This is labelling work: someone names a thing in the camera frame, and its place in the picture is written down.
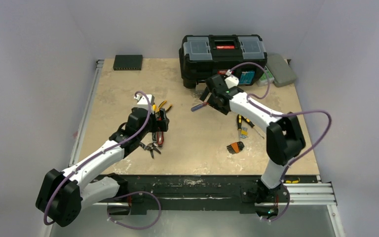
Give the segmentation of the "red black utility knife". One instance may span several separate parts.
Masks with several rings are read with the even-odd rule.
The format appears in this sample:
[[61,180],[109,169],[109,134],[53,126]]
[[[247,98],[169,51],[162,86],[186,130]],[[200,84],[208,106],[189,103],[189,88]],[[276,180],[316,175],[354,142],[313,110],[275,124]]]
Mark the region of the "red black utility knife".
[[158,131],[155,133],[155,141],[158,147],[162,147],[164,143],[164,132]]

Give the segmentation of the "black plastic toolbox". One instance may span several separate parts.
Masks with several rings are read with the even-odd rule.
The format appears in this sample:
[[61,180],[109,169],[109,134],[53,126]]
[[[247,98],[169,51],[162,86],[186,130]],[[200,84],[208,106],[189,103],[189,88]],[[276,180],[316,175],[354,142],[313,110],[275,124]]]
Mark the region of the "black plastic toolbox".
[[187,35],[179,49],[181,78],[185,88],[193,89],[215,74],[245,62],[264,68],[268,53],[259,35]]

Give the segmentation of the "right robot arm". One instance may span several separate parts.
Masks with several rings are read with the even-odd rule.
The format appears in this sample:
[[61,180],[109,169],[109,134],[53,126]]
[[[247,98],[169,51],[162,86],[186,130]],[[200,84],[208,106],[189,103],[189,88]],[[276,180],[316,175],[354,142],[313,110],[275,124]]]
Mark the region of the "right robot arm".
[[288,163],[305,148],[305,139],[299,119],[293,113],[274,111],[253,99],[238,86],[238,78],[214,75],[206,80],[206,89],[200,100],[227,115],[234,112],[250,120],[265,133],[268,163],[257,184],[257,202],[276,196]]

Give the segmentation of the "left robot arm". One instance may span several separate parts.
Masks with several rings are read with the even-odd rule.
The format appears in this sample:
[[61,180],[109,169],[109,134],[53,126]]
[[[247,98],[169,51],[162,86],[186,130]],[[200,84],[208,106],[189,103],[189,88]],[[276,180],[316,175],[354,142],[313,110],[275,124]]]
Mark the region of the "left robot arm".
[[153,144],[143,144],[148,133],[166,132],[169,118],[167,110],[134,107],[127,122],[120,125],[108,140],[94,153],[62,171],[52,169],[42,182],[36,208],[44,213],[45,225],[69,225],[80,213],[97,202],[112,199],[131,202],[133,195],[143,196],[145,191],[130,192],[128,182],[114,173],[98,176],[108,167],[121,161],[137,148],[153,150]]

